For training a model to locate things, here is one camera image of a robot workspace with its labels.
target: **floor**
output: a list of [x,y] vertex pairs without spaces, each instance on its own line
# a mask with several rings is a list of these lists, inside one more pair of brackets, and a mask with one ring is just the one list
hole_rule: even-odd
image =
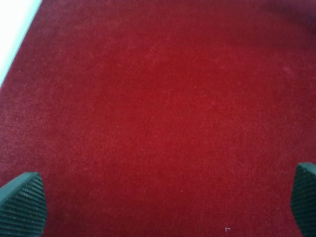
[[300,236],[316,35],[295,19],[242,0],[44,0],[0,89],[0,185],[41,173],[43,237]]

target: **red carpet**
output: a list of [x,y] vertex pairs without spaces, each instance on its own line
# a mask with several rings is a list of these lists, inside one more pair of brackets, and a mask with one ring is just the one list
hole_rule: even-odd
[[42,174],[44,237],[297,237],[315,103],[316,36],[262,4],[44,1],[0,89],[0,184]]

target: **carpet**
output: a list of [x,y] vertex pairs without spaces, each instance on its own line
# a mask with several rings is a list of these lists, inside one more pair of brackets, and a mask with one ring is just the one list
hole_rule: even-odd
[[44,0],[0,89],[0,184],[41,174],[43,237],[300,236],[315,45],[254,1]]

